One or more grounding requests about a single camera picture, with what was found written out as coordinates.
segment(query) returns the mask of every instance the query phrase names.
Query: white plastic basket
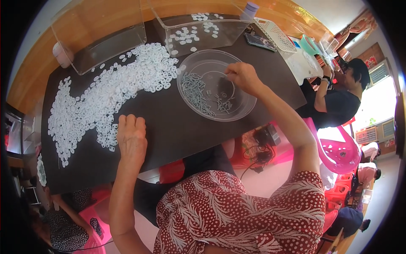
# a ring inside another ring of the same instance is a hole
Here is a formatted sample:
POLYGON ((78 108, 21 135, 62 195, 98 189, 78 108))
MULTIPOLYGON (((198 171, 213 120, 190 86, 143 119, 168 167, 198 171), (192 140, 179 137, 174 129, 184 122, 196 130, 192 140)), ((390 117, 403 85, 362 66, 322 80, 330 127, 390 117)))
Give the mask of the white plastic basket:
POLYGON ((256 25, 268 37, 273 44, 283 51, 284 54, 297 53, 295 45, 289 40, 286 34, 272 21, 254 18, 256 25))

